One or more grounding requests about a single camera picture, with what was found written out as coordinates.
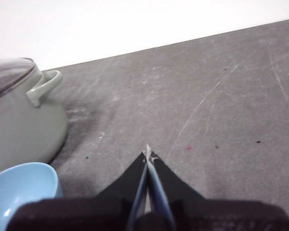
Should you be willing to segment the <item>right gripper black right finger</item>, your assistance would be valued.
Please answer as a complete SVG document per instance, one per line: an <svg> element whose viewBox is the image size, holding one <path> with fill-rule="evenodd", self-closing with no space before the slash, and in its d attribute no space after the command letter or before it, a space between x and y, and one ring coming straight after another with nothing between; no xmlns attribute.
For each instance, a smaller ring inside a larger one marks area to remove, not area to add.
<svg viewBox="0 0 289 231"><path fill-rule="evenodd" d="M261 201L205 198L153 151L149 174L155 207L176 231L289 231L289 217L282 208Z"/></svg>

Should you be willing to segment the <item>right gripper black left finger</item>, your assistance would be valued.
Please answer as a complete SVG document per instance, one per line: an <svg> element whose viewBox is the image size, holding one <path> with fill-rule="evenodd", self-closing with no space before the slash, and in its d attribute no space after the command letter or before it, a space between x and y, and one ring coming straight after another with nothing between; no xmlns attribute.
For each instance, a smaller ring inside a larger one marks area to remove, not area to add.
<svg viewBox="0 0 289 231"><path fill-rule="evenodd" d="M146 167L139 154L123 174L95 196L43 199L17 209L9 231L123 231Z"/></svg>

